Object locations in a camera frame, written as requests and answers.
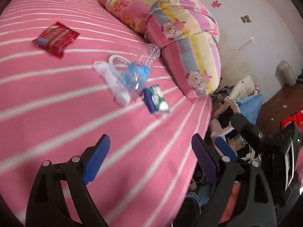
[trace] plastic water bottle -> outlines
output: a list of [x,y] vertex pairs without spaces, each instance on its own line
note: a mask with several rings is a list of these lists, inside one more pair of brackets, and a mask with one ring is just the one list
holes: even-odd
[[128,93],[142,91],[147,81],[154,61],[160,56],[160,49],[155,44],[147,44],[143,47],[142,55],[132,62],[120,77],[120,83],[124,85]]
[[236,137],[229,139],[228,144],[234,151],[238,151],[246,146],[245,140],[239,134]]

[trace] cartoon sheep print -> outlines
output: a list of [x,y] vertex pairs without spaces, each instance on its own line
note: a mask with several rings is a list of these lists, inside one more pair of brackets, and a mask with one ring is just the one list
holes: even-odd
[[206,71],[204,71],[204,74],[200,71],[191,71],[189,73],[185,72],[184,74],[186,76],[187,83],[193,90],[208,89],[207,83],[212,79],[212,76],[207,75]]
[[178,38],[183,34],[181,30],[183,29],[183,24],[185,23],[186,21],[180,22],[178,21],[178,19],[175,19],[175,22],[170,21],[164,23],[161,26],[161,31],[166,38],[168,38],[169,40],[174,40],[175,38]]

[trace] pink bedsheet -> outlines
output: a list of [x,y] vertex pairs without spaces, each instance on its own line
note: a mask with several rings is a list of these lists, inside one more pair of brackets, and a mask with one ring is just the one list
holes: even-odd
[[[81,34],[62,60],[31,43],[56,21]],[[190,140],[206,132],[210,98],[186,99],[159,60],[148,83],[160,85],[171,113],[156,118],[143,102],[118,106],[91,69],[112,54],[133,60],[144,43],[95,0],[7,6],[0,17],[0,193],[20,220],[41,163],[66,162],[102,134],[111,148],[87,188],[108,224],[160,227],[175,217],[196,164]]]

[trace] white wall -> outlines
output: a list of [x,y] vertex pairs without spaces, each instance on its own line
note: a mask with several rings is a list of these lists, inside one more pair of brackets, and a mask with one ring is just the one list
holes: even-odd
[[[281,89],[276,73],[280,61],[289,62],[295,74],[301,72],[303,21],[290,0],[218,0],[222,5],[215,9],[210,5],[216,0],[200,1],[220,26],[223,85],[249,74],[267,101]],[[245,15],[251,23],[241,21]],[[239,51],[251,37],[254,40]]]

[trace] wooden floor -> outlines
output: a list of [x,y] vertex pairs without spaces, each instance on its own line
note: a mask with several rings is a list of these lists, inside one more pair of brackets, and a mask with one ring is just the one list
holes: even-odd
[[300,110],[303,110],[303,89],[284,86],[262,105],[256,125],[265,134],[274,134],[279,131],[282,120]]

